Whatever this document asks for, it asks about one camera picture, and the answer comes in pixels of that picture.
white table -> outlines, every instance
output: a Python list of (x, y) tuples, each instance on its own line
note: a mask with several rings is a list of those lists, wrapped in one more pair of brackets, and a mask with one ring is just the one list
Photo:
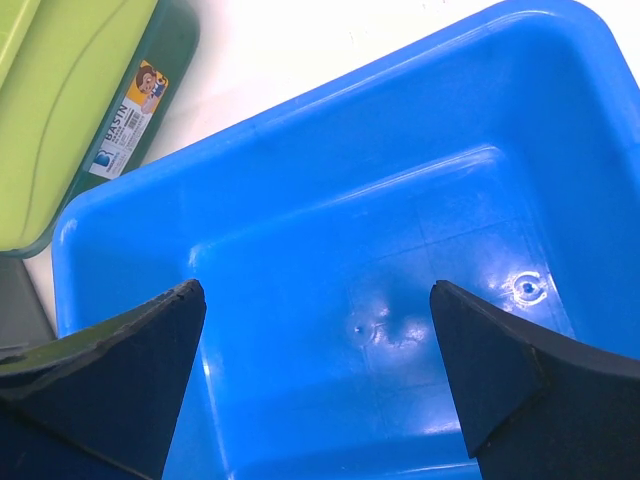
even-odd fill
[[(497, 0), (188, 0), (201, 38), (145, 162), (343, 75)], [(640, 78), (640, 6), (583, 0)], [(26, 261), (55, 328), (51, 249)]]

blue plastic basin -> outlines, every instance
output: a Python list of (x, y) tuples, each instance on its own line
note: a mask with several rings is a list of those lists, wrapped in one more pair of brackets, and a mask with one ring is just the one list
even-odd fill
[(78, 198), (59, 330), (202, 282), (167, 479), (479, 479), (430, 287), (639, 358), (639, 100), (586, 8), (498, 5)]

plastic tub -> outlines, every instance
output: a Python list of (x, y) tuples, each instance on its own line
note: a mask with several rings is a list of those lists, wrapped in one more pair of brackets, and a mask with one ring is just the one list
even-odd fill
[(0, 11), (0, 254), (28, 257), (71, 198), (140, 165), (198, 25), (185, 0), (3, 0)]
[(24, 263), (0, 257), (0, 363), (54, 338)]
[(638, 118), (597, 16), (498, 5), (78, 198), (59, 330), (203, 283), (167, 479), (479, 479), (429, 290), (640, 358)]

cartoon character on label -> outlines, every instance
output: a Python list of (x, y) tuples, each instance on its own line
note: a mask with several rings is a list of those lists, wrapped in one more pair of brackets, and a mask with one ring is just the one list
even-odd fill
[(140, 92), (147, 95), (146, 100), (142, 104), (142, 113), (152, 113), (158, 105), (160, 98), (167, 88), (167, 80), (151, 67), (144, 65), (138, 70), (136, 75), (136, 86)]

gray surface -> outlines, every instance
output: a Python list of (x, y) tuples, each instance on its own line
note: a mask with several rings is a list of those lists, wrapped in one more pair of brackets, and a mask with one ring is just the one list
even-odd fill
[(53, 338), (24, 263), (0, 257), (0, 357)]

